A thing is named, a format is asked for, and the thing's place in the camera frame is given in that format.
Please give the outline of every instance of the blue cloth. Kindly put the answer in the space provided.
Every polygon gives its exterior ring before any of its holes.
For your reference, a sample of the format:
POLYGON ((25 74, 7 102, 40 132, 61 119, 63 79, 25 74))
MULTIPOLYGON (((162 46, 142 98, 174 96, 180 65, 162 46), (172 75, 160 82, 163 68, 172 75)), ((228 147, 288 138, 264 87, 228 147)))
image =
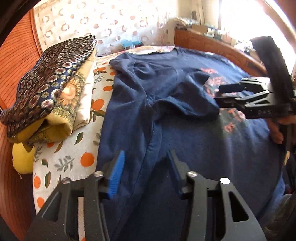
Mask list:
POLYGON ((117 74, 97 170, 117 150, 126 152, 118 195, 104 205, 111 240, 163 240, 163 234, 179 240, 187 202, 174 192, 164 161, 169 149, 205 178, 228 177, 255 215, 263 209, 283 153, 264 120, 246 120, 235 109, 219 112, 211 97, 220 84, 247 73, 221 56, 187 49, 124 53, 110 64, 117 74))

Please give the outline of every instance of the bolt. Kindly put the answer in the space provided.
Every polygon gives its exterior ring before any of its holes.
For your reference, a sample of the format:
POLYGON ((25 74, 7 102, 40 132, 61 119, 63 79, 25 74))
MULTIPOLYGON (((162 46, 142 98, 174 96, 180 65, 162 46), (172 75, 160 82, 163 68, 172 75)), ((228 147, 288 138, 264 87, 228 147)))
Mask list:
POLYGON ((220 179, 220 182, 224 185, 228 185, 230 183, 230 180, 227 177, 223 177, 220 179))
POLYGON ((68 184, 70 182, 71 182, 71 179, 68 178, 68 177, 65 177, 65 178, 62 179, 62 184, 68 184))
POLYGON ((95 176, 95 177, 101 177, 101 176, 103 176, 103 175, 104 175, 104 173, 101 172, 101 171, 94 172, 94 176, 95 176))
POLYGON ((187 175, 189 177, 196 177, 197 176, 197 173, 196 172, 193 172, 193 171, 190 171, 190 172, 187 172, 187 175))

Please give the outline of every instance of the wooden cabinet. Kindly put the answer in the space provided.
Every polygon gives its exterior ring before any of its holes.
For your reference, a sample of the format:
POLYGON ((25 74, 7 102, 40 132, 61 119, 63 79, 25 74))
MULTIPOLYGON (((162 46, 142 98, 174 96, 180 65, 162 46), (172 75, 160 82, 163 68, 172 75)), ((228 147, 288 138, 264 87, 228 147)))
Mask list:
POLYGON ((260 64, 249 55, 238 51, 226 43, 203 35, 186 30, 175 29, 175 46, 216 53, 229 59, 252 76, 262 77, 266 75, 264 65, 260 64))

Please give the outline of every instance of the black patterned fabric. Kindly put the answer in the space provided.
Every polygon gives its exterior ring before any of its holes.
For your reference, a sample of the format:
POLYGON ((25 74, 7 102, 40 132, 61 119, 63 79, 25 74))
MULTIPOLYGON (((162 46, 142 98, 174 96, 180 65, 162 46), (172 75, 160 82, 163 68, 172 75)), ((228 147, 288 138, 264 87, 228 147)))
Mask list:
POLYGON ((63 88, 88 59, 95 44, 96 37, 90 35, 44 51, 34 68, 21 78, 14 106, 0 115, 9 138, 51 112, 63 88))

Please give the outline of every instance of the white tablecloth with orange print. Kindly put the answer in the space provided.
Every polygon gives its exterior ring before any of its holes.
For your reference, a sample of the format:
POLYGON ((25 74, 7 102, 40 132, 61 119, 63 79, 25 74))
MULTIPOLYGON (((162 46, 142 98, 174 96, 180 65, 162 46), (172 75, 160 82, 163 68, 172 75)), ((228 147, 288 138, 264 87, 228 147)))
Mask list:
MULTIPOLYGON (((128 52, 147 54, 169 52, 173 48, 173 46, 143 46, 128 52)), ((111 98, 115 76, 109 61, 121 53, 96 58, 89 124, 75 130, 62 142, 35 144, 33 193, 37 213, 61 179, 69 177, 71 180, 79 180, 95 171, 104 115, 111 98)), ((83 240, 85 237, 83 198, 78 199, 78 231, 79 240, 83 240)))

